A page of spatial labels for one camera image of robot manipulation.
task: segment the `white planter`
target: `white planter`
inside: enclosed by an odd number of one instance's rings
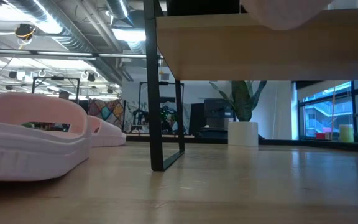
[[[258,146],[258,123],[230,122],[230,146]]]

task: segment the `red object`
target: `red object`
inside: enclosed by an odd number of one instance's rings
[[[326,135],[324,133],[316,133],[316,139],[317,140],[325,140]]]

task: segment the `building outside window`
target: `building outside window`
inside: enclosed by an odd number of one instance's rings
[[[301,139],[313,139],[316,133],[330,132],[332,128],[334,133],[338,133],[342,124],[353,124],[358,132],[358,118],[354,116],[358,113],[358,80],[341,83],[299,100]]]

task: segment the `office floor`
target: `office floor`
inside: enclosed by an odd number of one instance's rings
[[[152,172],[148,143],[94,148],[62,178],[0,183],[0,223],[358,223],[358,153],[187,144]]]

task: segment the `plant leaf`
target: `plant leaf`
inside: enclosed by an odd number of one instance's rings
[[[258,105],[260,93],[265,88],[266,84],[267,84],[266,80],[263,80],[263,81],[259,82],[258,89],[255,92],[255,94],[252,96],[252,99],[251,99],[251,101],[252,101],[252,110],[254,110],[256,108],[256,106]]]
[[[214,88],[215,90],[219,91],[219,93],[221,94],[221,96],[222,96],[225,100],[227,100],[227,101],[231,104],[233,110],[235,110],[233,100],[230,99],[230,98],[225,94],[225,92],[221,91],[217,85],[215,85],[214,83],[211,83],[211,82],[209,82],[209,84],[211,84],[212,88]]]
[[[252,81],[246,81],[246,83],[248,87],[249,96],[252,97],[254,95],[254,91],[252,90]]]
[[[252,117],[252,101],[245,81],[232,81],[231,91],[235,105],[234,112],[240,121],[250,121]]]

